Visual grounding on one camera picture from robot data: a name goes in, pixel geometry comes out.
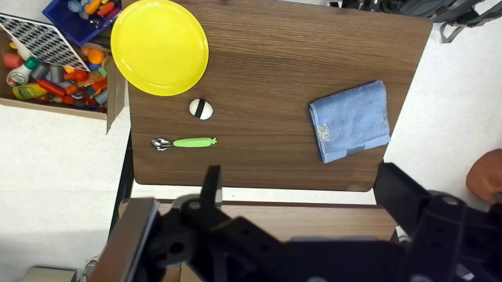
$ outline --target small round object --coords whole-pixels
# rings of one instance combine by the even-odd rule
[[[9,69],[21,68],[23,58],[18,53],[4,53],[4,66]]]
[[[38,68],[38,60],[37,60],[35,57],[31,57],[31,58],[26,61],[26,66],[34,71],[34,69]]]
[[[71,13],[81,13],[82,11],[82,3],[79,0],[70,0],[68,2],[68,10]]]
[[[198,19],[167,0],[136,2],[117,19],[112,53],[129,83],[147,94],[178,96],[194,88],[209,61]]]
[[[205,99],[192,100],[189,111],[192,113],[192,116],[195,116],[202,121],[213,118],[216,113],[214,107]]]
[[[90,49],[89,50],[89,60],[92,64],[100,66],[106,60],[106,52],[101,49]]]
[[[74,78],[76,78],[78,82],[87,82],[87,80],[90,78],[90,72],[82,71],[82,69],[76,69]]]
[[[502,202],[502,149],[487,152],[467,179],[468,188],[489,204]]]

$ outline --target black metal frame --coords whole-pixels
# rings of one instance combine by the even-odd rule
[[[167,266],[187,262],[205,281],[219,282],[448,282],[462,281],[465,273],[476,281],[502,281],[501,205],[490,213],[473,210],[457,198],[424,190],[396,165],[382,163],[376,196],[413,238],[409,246],[369,240],[283,243],[245,218],[225,215],[216,204],[219,190],[220,168],[213,166],[202,194],[175,201],[164,216],[154,201],[133,201],[98,273],[162,281]]]
[[[114,212],[112,212],[112,223],[111,223],[109,237],[112,235],[112,230],[120,219],[122,204],[126,202],[128,199],[131,199],[134,180],[136,180],[136,169],[134,169],[134,152],[133,152],[133,133],[129,132],[120,187],[117,190]]]

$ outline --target wooden board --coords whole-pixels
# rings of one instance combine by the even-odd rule
[[[172,202],[159,202],[161,215],[172,210]],[[128,202],[123,202],[120,215],[125,215],[126,209]],[[222,210],[231,218],[245,216],[282,241],[294,238],[379,238],[388,241],[396,229],[396,221],[384,207],[224,202]]]
[[[385,147],[324,165],[308,105],[373,80],[388,89],[395,129],[427,42],[426,21],[274,0],[187,0],[205,27],[211,63],[180,97],[131,86],[136,177],[140,183],[202,185],[209,165],[227,187],[366,191]],[[198,121],[203,97],[216,115]],[[151,140],[216,136],[213,149],[158,152]]]

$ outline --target wooden table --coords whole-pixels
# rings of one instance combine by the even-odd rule
[[[373,80],[388,89],[395,129],[427,42],[427,21],[275,0],[186,0],[209,38],[211,61],[187,94],[145,96],[131,86],[136,179],[202,185],[209,165],[227,187],[373,188],[385,147],[321,162],[310,102]],[[216,115],[198,121],[203,97]],[[213,149],[158,152],[151,140],[216,136]]]

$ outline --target black and white object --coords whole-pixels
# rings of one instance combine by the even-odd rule
[[[189,111],[192,113],[192,116],[195,116],[202,121],[206,121],[214,116],[216,110],[208,100],[195,99],[195,100],[192,100]]]
[[[24,44],[38,60],[90,71],[57,27],[0,13],[0,28]]]

